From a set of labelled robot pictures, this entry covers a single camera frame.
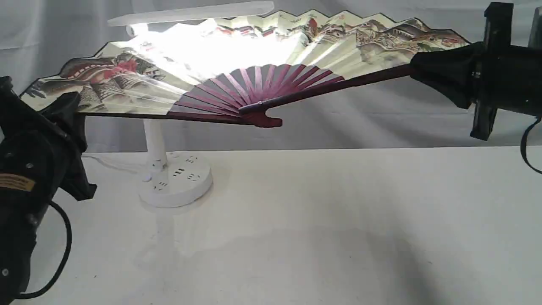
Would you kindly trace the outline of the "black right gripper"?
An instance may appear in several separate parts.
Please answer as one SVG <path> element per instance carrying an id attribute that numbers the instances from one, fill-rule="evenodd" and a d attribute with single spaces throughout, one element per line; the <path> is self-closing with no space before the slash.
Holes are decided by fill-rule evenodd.
<path id="1" fill-rule="evenodd" d="M 511 44 L 512 3 L 492 2 L 484 13 L 484 42 L 423 52 L 409 63 L 410 77 L 469 109 L 470 136 L 488 140 L 499 109 L 541 117 L 541 50 Z"/>

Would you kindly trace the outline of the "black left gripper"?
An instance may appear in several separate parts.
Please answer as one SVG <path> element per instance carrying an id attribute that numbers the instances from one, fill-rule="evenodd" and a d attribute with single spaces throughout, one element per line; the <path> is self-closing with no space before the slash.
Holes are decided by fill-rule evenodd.
<path id="1" fill-rule="evenodd" d="M 1 303 L 35 299 L 60 278 L 68 262 L 73 232 L 66 212 L 53 201 L 59 188 L 77 201 L 92 199 L 83 164 L 88 144 L 81 95 L 68 92 L 36 112 L 1 78 Z M 64 222 L 66 246 L 58 268 L 43 288 L 27 293 L 37 230 L 52 207 Z"/>

